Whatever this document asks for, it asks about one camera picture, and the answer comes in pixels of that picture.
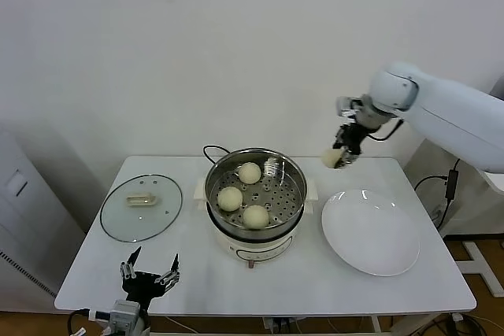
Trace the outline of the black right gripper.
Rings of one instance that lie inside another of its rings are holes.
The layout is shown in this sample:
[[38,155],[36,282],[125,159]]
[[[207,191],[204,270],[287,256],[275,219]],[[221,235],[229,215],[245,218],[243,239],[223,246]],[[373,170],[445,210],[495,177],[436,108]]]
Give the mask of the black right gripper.
[[342,169],[353,164],[358,155],[361,154],[361,143],[366,138],[366,128],[360,124],[344,124],[340,127],[332,145],[334,150],[341,150],[338,160],[335,162],[335,169]]

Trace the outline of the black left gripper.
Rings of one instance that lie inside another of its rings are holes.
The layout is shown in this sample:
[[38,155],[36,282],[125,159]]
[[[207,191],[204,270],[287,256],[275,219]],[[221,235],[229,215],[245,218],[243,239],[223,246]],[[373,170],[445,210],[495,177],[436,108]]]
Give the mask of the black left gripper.
[[149,272],[135,272],[141,246],[139,246],[126,261],[120,263],[122,289],[127,294],[126,300],[149,305],[154,298],[162,297],[165,289],[172,289],[180,280],[179,254],[176,254],[169,271],[163,275]]

